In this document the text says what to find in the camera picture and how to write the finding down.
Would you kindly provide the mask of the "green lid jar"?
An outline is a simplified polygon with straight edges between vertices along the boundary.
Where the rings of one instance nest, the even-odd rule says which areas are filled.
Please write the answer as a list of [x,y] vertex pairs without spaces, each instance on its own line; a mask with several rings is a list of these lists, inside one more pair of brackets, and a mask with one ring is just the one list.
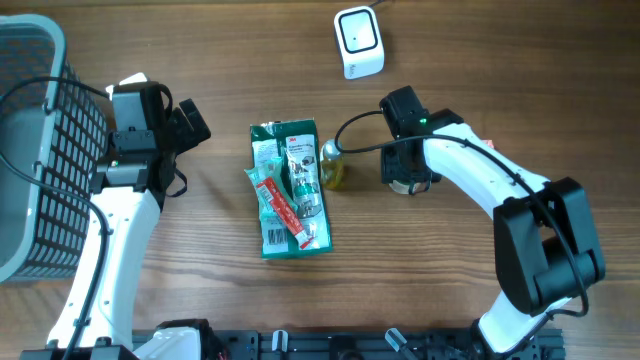
[[404,182],[394,180],[392,183],[389,184],[389,186],[396,193],[413,196],[413,195],[428,191],[431,186],[431,183],[430,182],[404,183]]

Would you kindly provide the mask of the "yellow oil bottle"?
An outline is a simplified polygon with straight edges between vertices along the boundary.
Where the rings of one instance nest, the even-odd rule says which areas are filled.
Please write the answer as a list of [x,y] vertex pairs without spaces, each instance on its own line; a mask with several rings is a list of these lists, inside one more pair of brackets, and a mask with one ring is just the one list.
[[344,157],[334,139],[327,140],[320,153],[321,182],[330,190],[338,189],[344,177]]

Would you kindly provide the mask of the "teal toothbrush pack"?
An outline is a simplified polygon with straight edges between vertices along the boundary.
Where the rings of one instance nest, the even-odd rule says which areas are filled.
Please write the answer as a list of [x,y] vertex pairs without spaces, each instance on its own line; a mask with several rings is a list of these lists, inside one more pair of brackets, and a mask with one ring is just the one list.
[[282,181],[283,160],[275,157],[251,169],[245,169],[259,202],[259,220],[268,218],[286,221],[297,219],[297,205],[284,189]]

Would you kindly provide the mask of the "red toothpaste tube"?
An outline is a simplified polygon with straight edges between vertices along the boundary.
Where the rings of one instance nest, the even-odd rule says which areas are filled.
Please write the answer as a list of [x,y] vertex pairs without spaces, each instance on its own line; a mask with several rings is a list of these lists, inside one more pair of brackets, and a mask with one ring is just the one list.
[[299,248],[301,250],[306,249],[312,243],[314,237],[308,235],[295,211],[279,190],[275,180],[271,176],[265,178],[257,184],[256,190],[295,237]]

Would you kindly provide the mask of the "green 3M package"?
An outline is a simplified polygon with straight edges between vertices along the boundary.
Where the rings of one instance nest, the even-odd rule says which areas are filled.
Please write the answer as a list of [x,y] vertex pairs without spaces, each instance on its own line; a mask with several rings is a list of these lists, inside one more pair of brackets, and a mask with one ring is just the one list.
[[326,203],[320,182],[317,128],[312,119],[269,122],[250,127],[253,167],[281,157],[284,189],[297,205],[296,214],[312,243],[304,250],[277,218],[260,220],[262,257],[289,259],[333,250]]

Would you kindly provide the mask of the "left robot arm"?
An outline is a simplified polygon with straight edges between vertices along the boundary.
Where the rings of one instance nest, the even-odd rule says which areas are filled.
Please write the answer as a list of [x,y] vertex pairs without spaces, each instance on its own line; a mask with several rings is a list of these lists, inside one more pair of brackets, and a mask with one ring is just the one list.
[[135,74],[108,90],[115,129],[89,180],[93,214],[65,307],[39,350],[23,359],[132,359],[140,271],[177,157],[210,138],[192,100]]

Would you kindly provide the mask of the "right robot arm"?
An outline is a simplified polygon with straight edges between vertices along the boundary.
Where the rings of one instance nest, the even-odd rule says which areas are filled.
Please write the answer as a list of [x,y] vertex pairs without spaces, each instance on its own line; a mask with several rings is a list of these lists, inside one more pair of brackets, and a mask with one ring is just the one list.
[[566,304],[586,302],[603,280],[605,260],[584,188],[551,181],[501,155],[449,109],[424,108],[413,88],[379,103],[394,144],[381,150],[381,181],[415,195],[447,178],[491,218],[501,291],[472,325],[472,342],[487,359],[524,348]]

